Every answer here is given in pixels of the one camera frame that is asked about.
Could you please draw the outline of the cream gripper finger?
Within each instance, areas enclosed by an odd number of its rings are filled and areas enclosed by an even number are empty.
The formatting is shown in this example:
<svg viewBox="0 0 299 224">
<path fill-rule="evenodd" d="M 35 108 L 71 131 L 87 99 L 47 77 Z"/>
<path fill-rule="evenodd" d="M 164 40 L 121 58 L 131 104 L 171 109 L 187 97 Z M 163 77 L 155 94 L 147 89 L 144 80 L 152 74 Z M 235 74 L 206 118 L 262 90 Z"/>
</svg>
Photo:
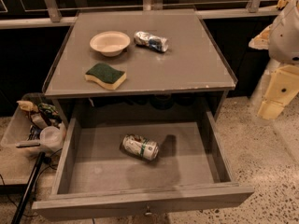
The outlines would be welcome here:
<svg viewBox="0 0 299 224">
<path fill-rule="evenodd" d="M 258 116 L 276 119 L 298 93 L 299 67 L 290 64 L 281 66 L 271 74 Z"/>
<path fill-rule="evenodd" d="M 249 42 L 249 47 L 252 49 L 268 49 L 270 28 L 271 26 L 268 25 L 258 35 L 253 37 Z"/>
</svg>

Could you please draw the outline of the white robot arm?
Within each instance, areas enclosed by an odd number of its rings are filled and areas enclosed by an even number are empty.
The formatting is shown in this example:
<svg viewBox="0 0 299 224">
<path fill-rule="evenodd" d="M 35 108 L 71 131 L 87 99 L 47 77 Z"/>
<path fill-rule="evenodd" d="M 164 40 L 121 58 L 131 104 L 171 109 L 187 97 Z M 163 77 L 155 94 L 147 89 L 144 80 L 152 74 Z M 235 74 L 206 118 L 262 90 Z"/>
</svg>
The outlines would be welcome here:
<svg viewBox="0 0 299 224">
<path fill-rule="evenodd" d="M 271 73 L 258 116 L 276 119 L 299 92 L 299 0 L 278 0 L 280 13 L 249 42 L 281 64 Z"/>
</svg>

